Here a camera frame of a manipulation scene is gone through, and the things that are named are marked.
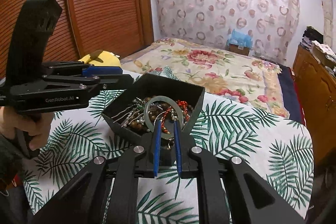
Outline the left forearm dark sleeve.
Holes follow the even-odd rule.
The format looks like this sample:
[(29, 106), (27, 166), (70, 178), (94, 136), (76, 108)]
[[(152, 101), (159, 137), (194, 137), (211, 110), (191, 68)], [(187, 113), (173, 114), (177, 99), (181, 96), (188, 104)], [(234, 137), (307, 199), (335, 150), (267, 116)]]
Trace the left forearm dark sleeve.
[(23, 186), (7, 189), (22, 168), (22, 153), (1, 136), (1, 223), (30, 223), (33, 218)]

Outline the left hand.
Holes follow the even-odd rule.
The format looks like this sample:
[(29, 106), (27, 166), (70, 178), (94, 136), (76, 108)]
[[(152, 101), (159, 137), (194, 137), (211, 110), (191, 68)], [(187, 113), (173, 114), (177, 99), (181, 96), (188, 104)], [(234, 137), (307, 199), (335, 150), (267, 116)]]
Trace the left hand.
[(1, 135), (7, 139), (14, 139), (16, 129), (25, 131), (33, 137), (29, 142), (29, 147), (34, 151), (47, 144), (53, 118), (54, 113), (43, 113), (41, 118), (35, 122), (29, 117), (16, 113), (10, 106), (2, 106)]

